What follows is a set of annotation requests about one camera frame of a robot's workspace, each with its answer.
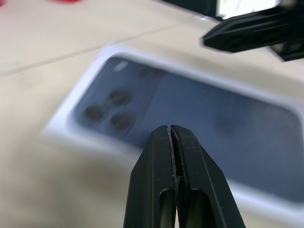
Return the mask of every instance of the camera lens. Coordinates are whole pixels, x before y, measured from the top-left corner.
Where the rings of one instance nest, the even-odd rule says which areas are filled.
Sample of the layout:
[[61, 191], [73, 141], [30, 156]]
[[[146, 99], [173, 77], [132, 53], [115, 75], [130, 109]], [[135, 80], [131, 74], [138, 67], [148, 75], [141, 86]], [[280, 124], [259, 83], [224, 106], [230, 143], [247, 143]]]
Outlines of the camera lens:
[[113, 91], [109, 98], [115, 105], [124, 105], [130, 101], [131, 95], [124, 91]]
[[88, 118], [92, 122], [100, 121], [105, 115], [103, 110], [97, 106], [87, 107], [84, 114], [86, 118]]
[[132, 118], [126, 114], [116, 114], [111, 118], [112, 126], [119, 130], [126, 130], [132, 125]]

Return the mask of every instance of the red object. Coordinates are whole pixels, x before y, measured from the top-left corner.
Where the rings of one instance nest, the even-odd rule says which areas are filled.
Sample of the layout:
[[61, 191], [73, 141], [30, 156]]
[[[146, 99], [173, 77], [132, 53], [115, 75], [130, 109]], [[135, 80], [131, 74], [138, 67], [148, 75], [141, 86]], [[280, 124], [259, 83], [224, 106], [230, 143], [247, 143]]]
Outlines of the red object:
[[3, 6], [6, 3], [6, 0], [0, 0], [0, 6]]
[[62, 3], [75, 3], [78, 1], [82, 1], [82, 0], [53, 0], [53, 1], [58, 1], [58, 2], [62, 2]]

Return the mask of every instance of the table surface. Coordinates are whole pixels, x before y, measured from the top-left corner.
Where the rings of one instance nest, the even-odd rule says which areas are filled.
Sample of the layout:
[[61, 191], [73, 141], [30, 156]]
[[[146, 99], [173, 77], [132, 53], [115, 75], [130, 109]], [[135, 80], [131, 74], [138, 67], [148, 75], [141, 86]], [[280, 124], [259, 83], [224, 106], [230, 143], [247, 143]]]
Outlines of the table surface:
[[[200, 47], [214, 25], [154, 0], [8, 0], [0, 8], [1, 227], [122, 227], [131, 170], [38, 137], [108, 43], [304, 101], [303, 60]], [[242, 216], [247, 228], [288, 227]]]

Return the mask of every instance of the beige table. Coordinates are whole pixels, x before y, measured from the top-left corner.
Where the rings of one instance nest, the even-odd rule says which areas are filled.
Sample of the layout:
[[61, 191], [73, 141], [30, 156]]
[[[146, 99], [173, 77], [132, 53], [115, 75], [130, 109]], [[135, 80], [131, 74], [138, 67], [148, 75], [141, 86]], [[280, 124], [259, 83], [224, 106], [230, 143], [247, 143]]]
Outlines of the beige table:
[[[303, 61], [200, 48], [214, 24], [152, 0], [9, 0], [0, 8], [1, 228], [120, 228], [131, 170], [38, 138], [109, 42], [304, 101]], [[247, 228], [282, 228], [242, 211]]]

